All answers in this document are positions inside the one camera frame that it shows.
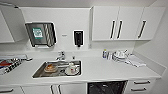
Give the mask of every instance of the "dish rack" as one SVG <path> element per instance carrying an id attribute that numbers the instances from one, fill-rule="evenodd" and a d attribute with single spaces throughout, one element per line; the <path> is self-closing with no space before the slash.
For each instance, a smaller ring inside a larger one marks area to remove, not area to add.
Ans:
<path id="1" fill-rule="evenodd" d="M 18 67 L 20 64 L 22 64 L 23 60 L 27 60 L 27 55 L 26 54 L 0 56 L 0 61 L 1 62 L 6 61 L 7 63 L 12 63 L 11 65 L 8 65 L 8 66 L 1 66 L 0 67 L 0 75 L 4 75 L 4 74 L 12 71 L 16 67 Z"/>
<path id="2" fill-rule="evenodd" d="M 15 69 L 17 66 L 19 66 L 22 63 L 21 60 L 14 61 L 14 62 L 9 62 L 9 60 L 6 60 L 6 61 L 12 64 L 9 66 L 4 66 L 3 68 L 0 68 L 0 75 L 6 74 L 12 71 L 13 69 Z"/>

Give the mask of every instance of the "wall-mounted dispenser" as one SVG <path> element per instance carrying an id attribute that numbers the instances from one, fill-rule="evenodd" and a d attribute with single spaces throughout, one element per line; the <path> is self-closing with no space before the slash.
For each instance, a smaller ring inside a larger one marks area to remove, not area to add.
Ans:
<path id="1" fill-rule="evenodd" d="M 74 31 L 74 40 L 77 47 L 83 45 L 83 31 Z"/>
<path id="2" fill-rule="evenodd" d="M 53 46 L 56 43 L 53 23 L 26 23 L 27 32 L 32 44 Z"/>

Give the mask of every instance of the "black appliance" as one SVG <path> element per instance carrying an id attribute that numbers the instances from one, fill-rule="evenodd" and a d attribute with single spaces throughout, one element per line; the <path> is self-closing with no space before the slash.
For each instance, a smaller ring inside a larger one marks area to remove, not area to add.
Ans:
<path id="1" fill-rule="evenodd" d="M 88 83 L 87 94 L 123 94 L 127 81 Z"/>

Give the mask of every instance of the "black soap dispenser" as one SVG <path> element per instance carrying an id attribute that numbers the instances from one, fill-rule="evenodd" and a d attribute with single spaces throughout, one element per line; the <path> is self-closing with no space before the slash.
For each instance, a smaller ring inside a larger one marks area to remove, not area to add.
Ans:
<path id="1" fill-rule="evenodd" d="M 83 45 L 83 31 L 74 31 L 74 40 L 78 48 Z"/>

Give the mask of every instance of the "paper towel dispenser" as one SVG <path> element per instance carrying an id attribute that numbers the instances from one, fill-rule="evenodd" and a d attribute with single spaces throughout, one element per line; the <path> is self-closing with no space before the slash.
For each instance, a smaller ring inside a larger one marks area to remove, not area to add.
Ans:
<path id="1" fill-rule="evenodd" d="M 53 46 L 56 43 L 53 23 L 26 23 L 26 29 L 32 44 Z"/>

